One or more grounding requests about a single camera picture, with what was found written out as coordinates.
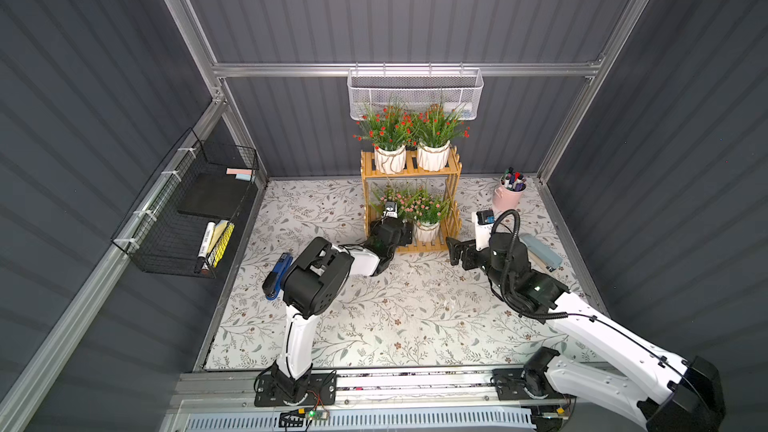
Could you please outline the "wooden two-tier plant rack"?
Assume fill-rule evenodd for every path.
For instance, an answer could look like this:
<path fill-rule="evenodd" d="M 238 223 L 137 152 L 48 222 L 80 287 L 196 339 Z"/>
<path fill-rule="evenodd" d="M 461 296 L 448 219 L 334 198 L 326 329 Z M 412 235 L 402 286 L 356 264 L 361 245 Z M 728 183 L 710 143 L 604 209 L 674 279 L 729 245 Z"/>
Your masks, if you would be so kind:
<path fill-rule="evenodd" d="M 461 230 L 461 218 L 456 194 L 462 172 L 460 156 L 455 146 L 449 147 L 446 165 L 440 171 L 426 171 L 418 166 L 417 152 L 407 150 L 405 168 L 399 174 L 385 174 L 375 163 L 373 151 L 360 154 L 360 175 L 364 201 L 364 232 L 371 235 L 374 223 L 384 215 L 385 200 L 396 203 L 398 215 L 403 217 L 403 205 L 408 195 L 418 191 L 436 198 L 441 196 L 443 207 L 437 226 L 428 227 L 428 241 L 413 239 L 409 245 L 398 249 L 399 253 L 438 252 L 448 249 L 447 238 L 457 238 Z"/>

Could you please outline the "white marker in black basket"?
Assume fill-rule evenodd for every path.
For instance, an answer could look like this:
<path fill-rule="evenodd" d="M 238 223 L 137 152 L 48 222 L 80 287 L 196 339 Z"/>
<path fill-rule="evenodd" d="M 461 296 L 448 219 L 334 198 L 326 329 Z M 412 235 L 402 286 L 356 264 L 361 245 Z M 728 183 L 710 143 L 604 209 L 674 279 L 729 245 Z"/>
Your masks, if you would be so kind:
<path fill-rule="evenodd" d="M 193 271 L 196 274 L 200 274 L 204 269 L 207 268 L 206 266 L 207 254 L 213 238 L 215 226 L 216 224 L 214 222 L 208 222 L 206 225 L 205 232 L 204 232 L 200 247 L 198 249 L 196 262 L 193 268 Z"/>

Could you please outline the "pink flower pot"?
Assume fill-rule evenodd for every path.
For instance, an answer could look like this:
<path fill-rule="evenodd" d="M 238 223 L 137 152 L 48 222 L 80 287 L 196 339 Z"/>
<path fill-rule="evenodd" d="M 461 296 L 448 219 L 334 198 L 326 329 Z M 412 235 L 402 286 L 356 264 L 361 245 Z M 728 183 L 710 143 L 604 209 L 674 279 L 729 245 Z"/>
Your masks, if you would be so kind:
<path fill-rule="evenodd" d="M 394 213 L 398 218 L 406 219 L 409 215 L 409 203 L 412 191 L 409 187 L 398 185 L 395 182 L 374 183 L 371 186 L 370 206 L 376 217 L 384 217 L 388 214 L 386 204 L 395 204 Z"/>
<path fill-rule="evenodd" d="M 408 219 L 413 224 L 413 240 L 417 245 L 432 243 L 440 232 L 441 222 L 450 212 L 451 200 L 425 188 L 412 191 Z"/>

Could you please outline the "pink pen holder cup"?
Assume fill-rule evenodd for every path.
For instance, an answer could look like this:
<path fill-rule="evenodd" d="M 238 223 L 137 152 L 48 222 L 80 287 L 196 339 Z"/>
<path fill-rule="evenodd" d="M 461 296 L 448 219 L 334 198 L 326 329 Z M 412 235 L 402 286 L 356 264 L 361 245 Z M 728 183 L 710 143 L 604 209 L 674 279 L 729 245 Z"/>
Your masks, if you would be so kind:
<path fill-rule="evenodd" d="M 523 184 L 519 191 L 510 190 L 503 185 L 499 185 L 495 190 L 492 197 L 492 209 L 495 215 L 505 212 L 510 209 L 517 210 L 519 203 L 526 190 L 526 185 Z"/>

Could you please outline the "pink blue sticky notes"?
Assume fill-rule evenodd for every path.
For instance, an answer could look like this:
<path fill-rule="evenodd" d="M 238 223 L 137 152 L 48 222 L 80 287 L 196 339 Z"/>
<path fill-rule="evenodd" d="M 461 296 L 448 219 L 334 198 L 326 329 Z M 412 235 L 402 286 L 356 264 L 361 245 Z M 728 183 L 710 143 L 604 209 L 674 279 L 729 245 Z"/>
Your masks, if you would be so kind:
<path fill-rule="evenodd" d="M 253 180 L 253 171 L 250 169 L 228 168 L 226 175 L 240 181 L 251 182 Z"/>

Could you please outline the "yellow item in black basket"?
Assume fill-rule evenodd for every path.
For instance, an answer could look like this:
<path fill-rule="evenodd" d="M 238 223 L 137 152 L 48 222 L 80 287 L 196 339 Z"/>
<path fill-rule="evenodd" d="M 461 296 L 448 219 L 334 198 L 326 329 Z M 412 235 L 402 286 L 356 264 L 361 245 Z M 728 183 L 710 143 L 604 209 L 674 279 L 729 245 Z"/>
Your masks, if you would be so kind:
<path fill-rule="evenodd" d="M 234 229 L 234 223 L 225 220 L 218 222 L 214 226 L 211 242 L 206 253 L 206 266 L 208 270 L 213 271 L 223 258 Z"/>

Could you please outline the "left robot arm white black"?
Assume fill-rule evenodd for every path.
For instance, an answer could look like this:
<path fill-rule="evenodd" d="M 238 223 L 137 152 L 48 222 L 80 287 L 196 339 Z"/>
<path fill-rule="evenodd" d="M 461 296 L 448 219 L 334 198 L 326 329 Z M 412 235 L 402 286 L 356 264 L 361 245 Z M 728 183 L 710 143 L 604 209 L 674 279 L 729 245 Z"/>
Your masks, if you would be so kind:
<path fill-rule="evenodd" d="M 412 243 L 411 223 L 384 217 L 373 223 L 362 243 L 336 245 L 314 238 L 297 256 L 284 253 L 267 275 L 262 290 L 267 300 L 285 304 L 284 341 L 277 359 L 254 381 L 256 407 L 335 402 L 337 373 L 315 372 L 312 345 L 320 315 L 343 291 L 351 277 L 383 273 L 398 248 Z"/>

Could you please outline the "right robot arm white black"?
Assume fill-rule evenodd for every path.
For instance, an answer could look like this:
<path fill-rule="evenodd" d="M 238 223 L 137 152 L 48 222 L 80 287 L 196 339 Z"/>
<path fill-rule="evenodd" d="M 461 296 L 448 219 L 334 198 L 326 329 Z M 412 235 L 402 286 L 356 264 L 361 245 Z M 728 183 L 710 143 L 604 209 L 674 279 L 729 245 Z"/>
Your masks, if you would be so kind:
<path fill-rule="evenodd" d="M 554 277 L 531 265 L 519 233 L 520 215 L 509 209 L 478 214 L 476 233 L 488 239 L 447 239 L 450 262 L 479 269 L 492 294 L 518 316 L 566 334 L 611 366 L 603 371 L 542 346 L 515 382 L 534 400 L 551 395 L 585 399 L 647 431 L 716 431 L 726 405 L 717 367 L 688 360 L 643 339 L 590 306 Z"/>

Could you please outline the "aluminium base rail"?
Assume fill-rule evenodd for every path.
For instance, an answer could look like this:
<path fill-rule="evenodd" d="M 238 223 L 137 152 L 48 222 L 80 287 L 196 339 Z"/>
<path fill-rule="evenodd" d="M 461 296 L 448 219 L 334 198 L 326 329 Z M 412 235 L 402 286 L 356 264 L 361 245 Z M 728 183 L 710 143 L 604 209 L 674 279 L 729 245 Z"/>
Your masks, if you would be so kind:
<path fill-rule="evenodd" d="M 163 431 L 559 431 L 576 411 L 598 407 L 633 427 L 648 395 L 605 363 L 558 357 L 542 391 L 523 369 L 461 366 L 319 370 L 301 399 L 268 374 L 185 374 Z"/>

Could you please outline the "red flower pot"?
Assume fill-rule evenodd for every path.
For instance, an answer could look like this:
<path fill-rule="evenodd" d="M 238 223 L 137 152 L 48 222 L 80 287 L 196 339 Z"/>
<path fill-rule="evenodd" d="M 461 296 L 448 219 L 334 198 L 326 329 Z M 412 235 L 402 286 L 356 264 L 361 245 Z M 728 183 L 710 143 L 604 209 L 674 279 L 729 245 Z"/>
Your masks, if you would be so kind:
<path fill-rule="evenodd" d="M 411 114 L 406 105 L 399 100 L 383 106 L 365 104 L 356 123 L 360 133 L 354 138 L 371 142 L 376 169 L 387 175 L 401 173 L 405 169 L 406 148 L 414 140 Z"/>
<path fill-rule="evenodd" d="M 447 109 L 433 103 L 413 122 L 417 165 L 430 172 L 442 170 L 448 162 L 451 144 L 458 138 L 469 138 L 470 127 L 463 119 L 464 106 Z"/>

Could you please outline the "black notebook in basket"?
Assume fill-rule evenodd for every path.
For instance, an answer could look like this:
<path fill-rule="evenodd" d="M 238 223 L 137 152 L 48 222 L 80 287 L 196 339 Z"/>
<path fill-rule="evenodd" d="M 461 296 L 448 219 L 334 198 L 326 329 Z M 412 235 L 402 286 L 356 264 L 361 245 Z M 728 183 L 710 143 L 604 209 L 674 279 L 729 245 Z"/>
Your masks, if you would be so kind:
<path fill-rule="evenodd" d="M 177 212 L 209 219 L 229 219 L 251 187 L 247 181 L 216 174 L 199 174 L 183 194 Z"/>

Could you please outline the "pens in pink cup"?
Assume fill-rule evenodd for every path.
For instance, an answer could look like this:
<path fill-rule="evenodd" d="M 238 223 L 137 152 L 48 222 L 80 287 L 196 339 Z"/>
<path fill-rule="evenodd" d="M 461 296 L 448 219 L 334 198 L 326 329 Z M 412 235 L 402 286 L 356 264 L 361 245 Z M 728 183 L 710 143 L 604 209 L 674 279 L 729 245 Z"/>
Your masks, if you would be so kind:
<path fill-rule="evenodd" d="M 526 189 L 526 176 L 514 168 L 508 168 L 500 178 L 500 185 L 510 192 L 522 192 Z"/>

